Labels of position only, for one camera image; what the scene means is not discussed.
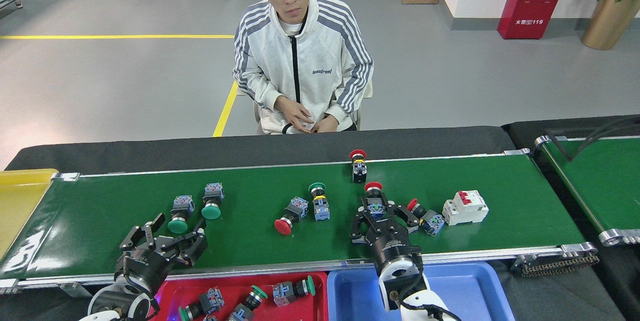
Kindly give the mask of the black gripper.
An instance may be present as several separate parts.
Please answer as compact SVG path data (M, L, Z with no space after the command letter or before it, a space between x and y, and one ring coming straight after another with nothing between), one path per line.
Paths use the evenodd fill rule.
M160 287L169 274L170 263L194 266L208 247L205 229L192 230L179 237L156 236L154 233L165 221L165 215L160 213L152 221L130 230L119 244L123 255L116 262L116 279L124 272L125 257L128 257L129 276L142 278L148 287Z
M404 205L387 205L385 231L383 236L383 207L359 207L350 226L350 239L354 244L372 244L371 251L375 264L385 264L399 257L420 255L420 246L410 242L408 234L398 232L405 227L408 233L416 232L419 220Z

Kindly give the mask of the person's left hand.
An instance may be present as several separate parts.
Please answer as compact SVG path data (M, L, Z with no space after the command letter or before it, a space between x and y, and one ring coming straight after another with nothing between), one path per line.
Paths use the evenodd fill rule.
M314 133L329 133L338 131L338 120L332 115L328 114L325 118L318 121L312 128Z

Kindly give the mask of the person's right hand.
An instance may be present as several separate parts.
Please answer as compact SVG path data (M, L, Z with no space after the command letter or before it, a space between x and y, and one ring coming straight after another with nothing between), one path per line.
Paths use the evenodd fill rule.
M311 129L306 127L306 125L314 123L310 119L311 114L299 102L279 95L274 102L274 107L285 116L287 122L291 123L296 130L305 134L312 132Z

